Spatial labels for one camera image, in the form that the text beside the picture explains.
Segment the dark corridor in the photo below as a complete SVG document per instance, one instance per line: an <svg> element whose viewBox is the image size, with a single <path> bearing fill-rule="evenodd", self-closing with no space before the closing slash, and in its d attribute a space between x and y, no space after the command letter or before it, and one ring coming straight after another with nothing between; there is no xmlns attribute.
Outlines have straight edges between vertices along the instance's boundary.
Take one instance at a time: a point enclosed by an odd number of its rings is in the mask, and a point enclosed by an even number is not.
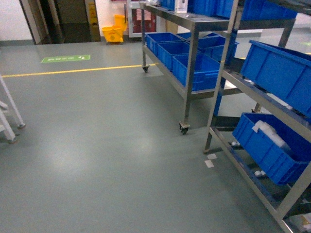
<svg viewBox="0 0 311 233"><path fill-rule="evenodd" d="M83 43L101 40L98 24L90 24L84 0L55 0L59 24L56 24L48 0L40 0L49 35L42 44Z"/></svg>

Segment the blue storage crate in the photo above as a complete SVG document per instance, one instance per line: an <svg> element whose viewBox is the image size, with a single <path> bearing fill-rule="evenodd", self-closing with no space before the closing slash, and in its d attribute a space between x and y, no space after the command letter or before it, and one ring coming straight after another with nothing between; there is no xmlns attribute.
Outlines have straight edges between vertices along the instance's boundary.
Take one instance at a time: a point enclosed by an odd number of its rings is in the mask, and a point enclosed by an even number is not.
<svg viewBox="0 0 311 233"><path fill-rule="evenodd" d="M192 90L213 89L216 86L219 63L204 54L198 54L195 61ZM173 75L186 86L188 55L173 57Z"/></svg>
<svg viewBox="0 0 311 233"><path fill-rule="evenodd" d="M218 0L216 15L230 18L233 0ZM268 0L245 0L242 20L290 19L297 12L276 5Z"/></svg>
<svg viewBox="0 0 311 233"><path fill-rule="evenodd" d="M147 47L157 56L157 44L160 42L183 41L172 33L146 33Z"/></svg>
<svg viewBox="0 0 311 233"><path fill-rule="evenodd" d="M169 69L173 70L173 56L189 54L190 46L186 42L159 43L157 57Z"/></svg>
<svg viewBox="0 0 311 233"><path fill-rule="evenodd" d="M191 33L178 33L176 34L177 36L181 37L182 39L186 40L186 41L190 41L190 38L191 38ZM219 34L217 33L210 33L208 35L205 35L203 36L202 38L205 38L205 37L213 37L213 36L220 36Z"/></svg>
<svg viewBox="0 0 311 233"><path fill-rule="evenodd" d="M259 120L275 128L293 155L285 153L262 130L256 133L252 129ZM232 134L276 184L295 182L311 161L311 143L273 115L243 113Z"/></svg>
<svg viewBox="0 0 311 233"><path fill-rule="evenodd" d="M216 15L217 0L194 0L193 12L205 16Z"/></svg>
<svg viewBox="0 0 311 233"><path fill-rule="evenodd" d="M162 6L171 10L171 11L174 11L175 10L175 0L163 0Z"/></svg>
<svg viewBox="0 0 311 233"><path fill-rule="evenodd" d="M235 42L234 47L229 48L227 54L229 59L234 57L238 44L238 42ZM224 47L225 38L222 36L202 38L199 39L198 42L198 50L216 61L220 61L222 59Z"/></svg>
<svg viewBox="0 0 311 233"><path fill-rule="evenodd" d="M311 117L311 56L250 41L241 74Z"/></svg>

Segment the white container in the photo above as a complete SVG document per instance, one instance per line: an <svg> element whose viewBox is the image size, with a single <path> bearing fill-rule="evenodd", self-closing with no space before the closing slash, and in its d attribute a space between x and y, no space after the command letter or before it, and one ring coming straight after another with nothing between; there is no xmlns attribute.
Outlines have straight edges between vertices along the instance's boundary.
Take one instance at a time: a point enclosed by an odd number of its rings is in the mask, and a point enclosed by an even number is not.
<svg viewBox="0 0 311 233"><path fill-rule="evenodd" d="M188 0L175 0L175 12L187 13Z"/></svg>

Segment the metal rack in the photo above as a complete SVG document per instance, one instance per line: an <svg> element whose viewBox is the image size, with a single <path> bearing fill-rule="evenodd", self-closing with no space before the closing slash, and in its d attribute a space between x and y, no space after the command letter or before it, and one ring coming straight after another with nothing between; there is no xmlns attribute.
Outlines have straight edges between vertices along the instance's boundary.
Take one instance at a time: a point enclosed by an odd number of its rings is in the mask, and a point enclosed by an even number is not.
<svg viewBox="0 0 311 233"><path fill-rule="evenodd" d="M184 99L183 104L183 119L179 122L179 129L183 134L188 131L189 125L189 110L190 102L195 99L203 99L213 97L215 89L203 90L192 92L192 82L194 74L194 65L198 48L199 32L209 31L226 31L231 28L234 29L234 33L227 33L226 38L232 38L235 41L236 32L238 29L269 29L269 28L284 28L279 46L284 47L287 43L288 37L292 31L295 19L287 20L253 20L253 21L239 21L238 24L233 24L234 21L228 19L222 19L219 17L206 17L202 15L190 14L190 13L175 13L162 7L149 6L145 3L140 3L141 15L142 15L142 57L143 57L143 69L148 72L149 65L146 64L146 54L156 63L159 69L163 72L165 77L172 83L179 94ZM190 39L190 51L188 59L188 70L186 86L183 87L179 81L172 75L171 72L152 54L152 52L145 45L145 16L144 10L149 11L161 18L176 23L191 31ZM221 70L224 68L224 63L221 63ZM223 95L238 94L240 90L236 88L225 88L222 92Z"/></svg>
<svg viewBox="0 0 311 233"><path fill-rule="evenodd" d="M285 4L287 0L271 0L279 4ZM210 144L212 137L217 138L221 142L221 148L224 153L228 156L231 162L238 169L240 174L246 179L250 187L266 206L271 215L278 222L280 227L287 233L297 232L294 228L291 228L289 222L287 221L288 217L297 214L305 214L310 212L310 207L305 208L302 202L302 195L306 190L309 190L311 184L311 163L307 166L305 171L302 173L300 178L295 182L294 185L289 186L289 191L285 193L285 197L280 201L276 201L266 187L259 181L259 179L254 175L250 167L246 162L241 158L237 153L235 147L231 146L228 140L225 139L221 132L231 132L237 126L239 117L228 117L228 116L218 116L218 109L221 104L222 93L224 91L225 81L229 81L234 84L239 90L248 95L250 98L255 100L258 106L263 106L270 113L279 118L282 122L304 137L306 140L311 142L311 125L303 119L303 117L297 115L296 113L290 111L285 106L281 105L273 98L268 96L264 90L259 89L255 85L247 82L242 78L242 75L239 74L241 67L234 67L227 65L225 66L225 58L227 54L227 49L229 43L234 40L237 29L241 22L243 8L240 7L242 0L234 0L233 8L230 17L230 26L228 28L228 34L225 49L221 61L221 69L219 71L219 76L215 88L215 95L213 98L212 109L210 111L207 128L208 128L208 137L205 147L205 153L211 153L215 150L210 150ZM306 5L303 5L301 8L292 7L292 9L298 12L309 12L311 13L310 8L306 8Z"/></svg>

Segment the yellow mop bucket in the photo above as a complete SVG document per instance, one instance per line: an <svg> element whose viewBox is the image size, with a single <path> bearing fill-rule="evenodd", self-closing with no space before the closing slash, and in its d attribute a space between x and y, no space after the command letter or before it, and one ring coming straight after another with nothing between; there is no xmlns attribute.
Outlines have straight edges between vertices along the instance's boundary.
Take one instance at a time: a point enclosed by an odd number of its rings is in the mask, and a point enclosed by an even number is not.
<svg viewBox="0 0 311 233"><path fill-rule="evenodd" d="M127 28L126 17L122 15L115 15L115 26L122 27L123 31Z"/></svg>
<svg viewBox="0 0 311 233"><path fill-rule="evenodd" d="M107 42L123 42L123 28L118 26L102 28Z"/></svg>

